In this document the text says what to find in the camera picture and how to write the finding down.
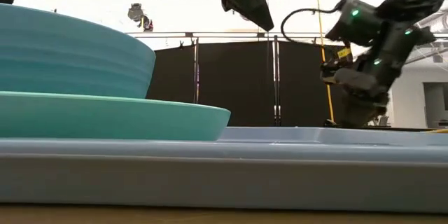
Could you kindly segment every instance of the wire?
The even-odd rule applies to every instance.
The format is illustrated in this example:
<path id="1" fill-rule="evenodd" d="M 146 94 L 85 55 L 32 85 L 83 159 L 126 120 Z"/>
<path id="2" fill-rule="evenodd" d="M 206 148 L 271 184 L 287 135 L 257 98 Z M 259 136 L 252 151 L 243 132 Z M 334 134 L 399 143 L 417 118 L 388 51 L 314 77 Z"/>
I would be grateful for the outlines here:
<path id="1" fill-rule="evenodd" d="M 296 41 L 296 40 L 290 38 L 290 37 L 287 36 L 286 33 L 285 33 L 285 24 L 286 24 L 286 22 L 287 22 L 292 16 L 294 16 L 294 15 L 297 14 L 297 13 L 301 13 L 301 12 L 305 12 L 305 11 L 310 11 L 310 12 L 313 12 L 313 13 L 325 13 L 325 14 L 335 13 L 336 11 L 339 11 L 339 10 L 341 9 L 342 5 L 344 4 L 344 1 L 345 1 L 345 0 L 340 0 L 340 1 L 336 4 L 336 6 L 335 6 L 333 9 L 331 9 L 331 10 L 321 10 L 321 9 L 319 9 L 319 8 L 301 8 L 301 9 L 298 9 L 298 10 L 294 10 L 293 12 L 289 13 L 289 14 L 283 19 L 283 21 L 281 22 L 281 25 L 280 25 L 280 31 L 281 31 L 281 34 L 283 35 L 283 37 L 284 37 L 287 41 L 294 42 L 294 43 L 300 43 L 299 41 Z M 314 44 L 314 45 L 315 45 L 315 46 L 318 46 L 318 47 L 320 47 L 320 48 L 323 48 L 323 49 L 325 49 L 325 50 L 327 49 L 327 48 L 325 48 L 323 45 L 318 45 L 318 44 Z"/>

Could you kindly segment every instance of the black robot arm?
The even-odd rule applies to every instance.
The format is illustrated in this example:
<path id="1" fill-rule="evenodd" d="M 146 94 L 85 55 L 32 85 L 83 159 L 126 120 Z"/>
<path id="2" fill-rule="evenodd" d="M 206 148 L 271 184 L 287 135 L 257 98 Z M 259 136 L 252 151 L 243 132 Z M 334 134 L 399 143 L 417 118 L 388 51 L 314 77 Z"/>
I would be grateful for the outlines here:
<path id="1" fill-rule="evenodd" d="M 385 0 L 375 8 L 359 0 L 343 0 L 339 5 L 341 18 L 326 37 L 370 49 L 349 66 L 335 71 L 332 65 L 331 83 L 346 91 L 344 115 L 338 122 L 341 126 L 362 127 L 385 114 L 389 89 L 414 46 L 435 40 L 428 27 L 421 29 L 414 24 L 437 12 L 443 1 Z"/>

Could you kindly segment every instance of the black partition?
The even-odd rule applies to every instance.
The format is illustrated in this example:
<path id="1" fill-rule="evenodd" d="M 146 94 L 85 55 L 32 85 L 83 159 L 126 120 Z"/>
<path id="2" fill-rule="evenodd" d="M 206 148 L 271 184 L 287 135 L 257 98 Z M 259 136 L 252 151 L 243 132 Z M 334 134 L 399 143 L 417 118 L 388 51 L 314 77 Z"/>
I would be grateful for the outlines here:
<path id="1" fill-rule="evenodd" d="M 272 42 L 200 44 L 199 102 L 231 110 L 229 126 L 274 126 Z"/>
<path id="2" fill-rule="evenodd" d="M 195 49 L 191 46 L 155 51 L 156 60 L 147 99 L 193 103 Z"/>
<path id="3" fill-rule="evenodd" d="M 325 50 L 329 57 L 331 50 Z M 321 49 L 308 43 L 279 42 L 281 125 L 322 127 L 330 119 L 326 85 L 320 78 Z M 331 88 L 335 118 L 342 112 L 342 90 Z"/>

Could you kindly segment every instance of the table surface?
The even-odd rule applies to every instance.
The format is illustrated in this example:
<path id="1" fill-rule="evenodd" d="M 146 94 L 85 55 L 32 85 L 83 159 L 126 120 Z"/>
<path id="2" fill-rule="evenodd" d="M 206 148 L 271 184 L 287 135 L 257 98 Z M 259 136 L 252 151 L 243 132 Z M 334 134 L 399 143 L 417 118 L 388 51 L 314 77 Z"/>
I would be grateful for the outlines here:
<path id="1" fill-rule="evenodd" d="M 0 206 L 2 224 L 448 223 L 448 216 L 300 211 L 154 209 L 107 206 Z"/>

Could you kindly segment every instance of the plastic tray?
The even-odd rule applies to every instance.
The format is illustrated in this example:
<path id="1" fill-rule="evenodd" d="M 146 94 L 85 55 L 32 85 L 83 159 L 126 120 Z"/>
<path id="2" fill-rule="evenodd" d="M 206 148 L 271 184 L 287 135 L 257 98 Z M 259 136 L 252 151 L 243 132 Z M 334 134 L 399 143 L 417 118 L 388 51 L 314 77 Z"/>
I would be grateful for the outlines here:
<path id="1" fill-rule="evenodd" d="M 228 128 L 216 142 L 2 139 L 0 202 L 448 213 L 446 141 L 301 128 Z"/>

